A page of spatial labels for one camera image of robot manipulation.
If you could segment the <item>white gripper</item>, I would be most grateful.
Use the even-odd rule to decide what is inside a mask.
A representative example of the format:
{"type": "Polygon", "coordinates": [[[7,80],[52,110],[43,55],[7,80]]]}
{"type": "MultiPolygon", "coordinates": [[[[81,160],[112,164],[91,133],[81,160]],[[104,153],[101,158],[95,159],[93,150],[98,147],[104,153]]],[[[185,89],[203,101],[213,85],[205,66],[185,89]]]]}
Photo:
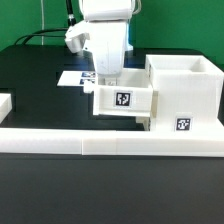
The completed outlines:
{"type": "Polygon", "coordinates": [[[105,85],[116,86],[122,73],[126,48],[127,23],[123,20],[89,23],[94,68],[105,85]]]}

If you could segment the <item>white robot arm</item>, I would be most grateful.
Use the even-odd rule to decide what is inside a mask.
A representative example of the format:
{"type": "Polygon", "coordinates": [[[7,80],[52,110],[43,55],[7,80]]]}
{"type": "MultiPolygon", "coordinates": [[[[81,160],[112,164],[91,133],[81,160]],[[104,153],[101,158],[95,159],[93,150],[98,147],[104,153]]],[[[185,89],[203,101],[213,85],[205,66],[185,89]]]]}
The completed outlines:
{"type": "Polygon", "coordinates": [[[141,0],[79,0],[83,20],[71,25],[65,43],[72,53],[87,49],[98,78],[115,84],[122,75],[129,44],[129,23],[141,0]]]}

